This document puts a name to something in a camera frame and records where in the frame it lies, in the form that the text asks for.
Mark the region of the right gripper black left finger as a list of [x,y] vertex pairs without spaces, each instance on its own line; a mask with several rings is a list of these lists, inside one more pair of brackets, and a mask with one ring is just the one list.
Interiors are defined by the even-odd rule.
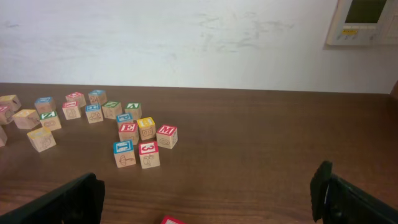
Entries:
[[104,196],[104,181],[88,173],[1,215],[1,223],[99,224]]

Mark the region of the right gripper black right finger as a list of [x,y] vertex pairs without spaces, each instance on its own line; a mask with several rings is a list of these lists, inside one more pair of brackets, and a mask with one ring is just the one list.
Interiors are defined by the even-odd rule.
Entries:
[[397,210],[332,173],[323,161],[310,182],[313,221],[324,224],[397,224]]

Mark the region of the yellow block letter S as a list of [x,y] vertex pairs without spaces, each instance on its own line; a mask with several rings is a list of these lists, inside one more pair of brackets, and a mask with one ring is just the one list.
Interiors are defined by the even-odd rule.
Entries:
[[19,129],[33,129],[40,124],[39,114],[36,110],[20,110],[12,118]]

